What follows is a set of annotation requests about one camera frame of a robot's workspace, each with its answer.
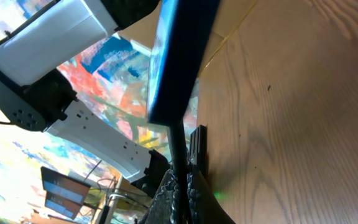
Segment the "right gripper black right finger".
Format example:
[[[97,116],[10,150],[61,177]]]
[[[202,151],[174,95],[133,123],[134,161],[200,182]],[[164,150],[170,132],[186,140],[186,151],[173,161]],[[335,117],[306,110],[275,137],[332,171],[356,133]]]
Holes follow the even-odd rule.
[[[187,195],[194,224],[235,224],[213,195],[199,168],[189,166]]]

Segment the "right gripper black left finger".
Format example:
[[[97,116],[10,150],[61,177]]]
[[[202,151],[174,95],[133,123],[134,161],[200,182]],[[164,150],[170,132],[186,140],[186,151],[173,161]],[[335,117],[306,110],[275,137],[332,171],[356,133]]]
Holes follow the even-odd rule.
[[[166,171],[149,208],[145,224],[179,223],[179,184],[175,173]]]

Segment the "blue galaxy smartphone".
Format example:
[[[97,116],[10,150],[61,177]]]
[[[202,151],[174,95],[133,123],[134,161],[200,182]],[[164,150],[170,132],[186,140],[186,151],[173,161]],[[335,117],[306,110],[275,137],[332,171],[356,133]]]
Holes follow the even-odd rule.
[[[182,120],[219,4],[219,0],[162,2],[149,66],[150,123],[171,126]]]

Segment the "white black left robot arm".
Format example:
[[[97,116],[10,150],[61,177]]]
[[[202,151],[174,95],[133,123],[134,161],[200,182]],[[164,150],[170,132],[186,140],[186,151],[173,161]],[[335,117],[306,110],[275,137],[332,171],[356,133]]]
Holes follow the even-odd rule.
[[[0,110],[7,122],[70,141],[153,197],[169,168],[77,98],[58,66],[148,16],[157,1],[52,1],[0,40]]]

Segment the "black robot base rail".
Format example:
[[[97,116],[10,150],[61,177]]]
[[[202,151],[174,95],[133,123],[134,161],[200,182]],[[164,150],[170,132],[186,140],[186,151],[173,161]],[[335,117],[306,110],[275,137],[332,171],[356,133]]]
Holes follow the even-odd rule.
[[[199,125],[190,135],[188,162],[196,165],[202,175],[208,175],[207,127]]]

